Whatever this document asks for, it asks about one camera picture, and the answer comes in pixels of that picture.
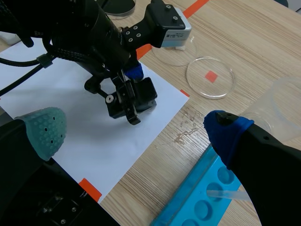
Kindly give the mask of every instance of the metal screw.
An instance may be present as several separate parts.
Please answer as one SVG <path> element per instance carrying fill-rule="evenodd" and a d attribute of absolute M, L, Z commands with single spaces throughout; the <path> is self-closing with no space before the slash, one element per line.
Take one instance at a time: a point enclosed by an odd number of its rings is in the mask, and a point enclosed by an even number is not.
<path fill-rule="evenodd" d="M 108 95 L 106 98 L 105 98 L 105 102 L 107 102 L 108 104 L 112 103 L 114 100 L 114 97 L 112 95 Z"/>
<path fill-rule="evenodd" d="M 55 200 L 57 200 L 57 201 L 60 201 L 60 200 L 62 200 L 63 199 L 63 197 L 61 197 L 61 196 L 56 196 L 55 197 Z"/>

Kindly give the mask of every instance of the white paper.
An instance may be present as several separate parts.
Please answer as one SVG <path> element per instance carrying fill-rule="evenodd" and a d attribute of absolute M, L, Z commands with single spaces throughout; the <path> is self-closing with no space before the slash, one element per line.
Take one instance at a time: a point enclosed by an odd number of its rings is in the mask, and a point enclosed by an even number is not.
<path fill-rule="evenodd" d="M 40 40 L 32 48 L 18 43 L 0 57 L 28 61 L 45 53 Z M 77 182 L 86 178 L 102 197 L 119 182 L 163 128 L 183 107 L 188 98 L 143 65 L 158 93 L 157 106 L 139 115 L 141 123 L 132 126 L 126 117 L 112 119 L 105 100 L 84 90 L 91 74 L 74 62 L 55 59 L 16 89 L 1 97 L 1 107 L 12 117 L 46 107 L 59 107 L 67 117 L 64 144 L 54 159 Z M 11 84 L 33 67 L 0 65 L 0 89 Z M 103 89 L 114 92 L 110 80 Z"/>

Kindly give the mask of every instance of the small orange square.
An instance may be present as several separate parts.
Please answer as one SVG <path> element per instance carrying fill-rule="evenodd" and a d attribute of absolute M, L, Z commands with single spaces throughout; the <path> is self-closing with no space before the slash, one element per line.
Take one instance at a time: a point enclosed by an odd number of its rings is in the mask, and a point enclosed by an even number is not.
<path fill-rule="evenodd" d="M 206 74 L 206 76 L 205 76 L 205 78 L 207 78 L 209 81 L 211 81 L 212 83 L 214 83 L 215 82 L 215 80 L 217 79 L 217 74 L 215 74 L 213 71 L 209 71 L 207 74 Z"/>
<path fill-rule="evenodd" d="M 96 201 L 98 202 L 102 194 L 87 180 L 83 179 L 79 185 Z"/>

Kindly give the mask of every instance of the petri dish lid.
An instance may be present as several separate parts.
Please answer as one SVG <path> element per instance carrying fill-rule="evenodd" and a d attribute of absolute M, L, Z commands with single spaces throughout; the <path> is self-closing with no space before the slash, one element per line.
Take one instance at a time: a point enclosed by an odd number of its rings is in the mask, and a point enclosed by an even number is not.
<path fill-rule="evenodd" d="M 155 56 L 162 62 L 172 66 L 188 65 L 197 57 L 197 46 L 194 37 L 189 37 L 183 47 L 152 47 Z"/>
<path fill-rule="evenodd" d="M 235 87 L 236 77 L 232 69 L 219 59 L 202 56 L 192 61 L 186 78 L 190 87 L 209 99 L 226 97 Z"/>
<path fill-rule="evenodd" d="M 136 0 L 108 0 L 103 10 L 112 20 L 120 20 L 132 15 Z"/>

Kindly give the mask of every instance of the wooden tabletop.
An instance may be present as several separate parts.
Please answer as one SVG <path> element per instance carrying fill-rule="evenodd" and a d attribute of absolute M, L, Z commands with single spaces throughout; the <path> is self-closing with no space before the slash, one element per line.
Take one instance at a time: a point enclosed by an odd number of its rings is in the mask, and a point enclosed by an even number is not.
<path fill-rule="evenodd" d="M 165 0 L 185 10 L 196 0 Z M 117 26 L 140 21 L 150 0 L 137 0 L 133 15 Z M 233 69 L 237 84 L 225 99 L 194 92 L 186 66 L 169 66 L 152 51 L 141 61 L 190 95 L 190 100 L 101 203 L 122 226 L 147 226 L 160 213 L 209 145 L 204 116 L 223 109 L 242 113 L 273 81 L 301 73 L 301 16 L 273 0 L 210 0 L 189 18 L 198 56 L 211 56 Z M 7 46 L 0 42 L 0 51 Z M 301 139 L 288 145 L 301 149 Z M 221 226 L 260 225 L 251 203 L 232 201 Z"/>

